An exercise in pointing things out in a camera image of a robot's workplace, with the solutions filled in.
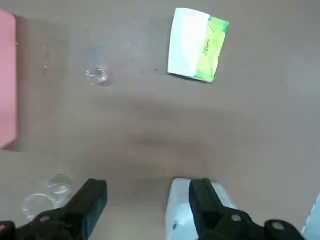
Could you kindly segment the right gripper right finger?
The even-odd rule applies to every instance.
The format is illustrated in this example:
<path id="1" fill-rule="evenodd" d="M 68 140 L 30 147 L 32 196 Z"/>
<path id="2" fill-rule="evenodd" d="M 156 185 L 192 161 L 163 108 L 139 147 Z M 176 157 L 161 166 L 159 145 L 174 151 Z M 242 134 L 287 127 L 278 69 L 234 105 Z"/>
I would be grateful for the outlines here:
<path id="1" fill-rule="evenodd" d="M 207 178 L 189 184 L 189 204 L 199 240 L 301 240 L 290 223 L 269 219 L 258 225 L 245 211 L 224 206 Z"/>

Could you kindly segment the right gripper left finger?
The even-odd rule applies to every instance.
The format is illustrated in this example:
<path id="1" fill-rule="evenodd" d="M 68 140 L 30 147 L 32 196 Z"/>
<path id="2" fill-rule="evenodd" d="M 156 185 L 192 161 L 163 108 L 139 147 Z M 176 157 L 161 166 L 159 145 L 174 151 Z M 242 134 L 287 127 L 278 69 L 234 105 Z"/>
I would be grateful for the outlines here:
<path id="1" fill-rule="evenodd" d="M 16 227 L 10 220 L 1 221 L 0 238 L 2 240 L 87 240 L 107 201 L 107 182 L 90 178 L 63 207 L 43 211 L 20 227 Z"/>

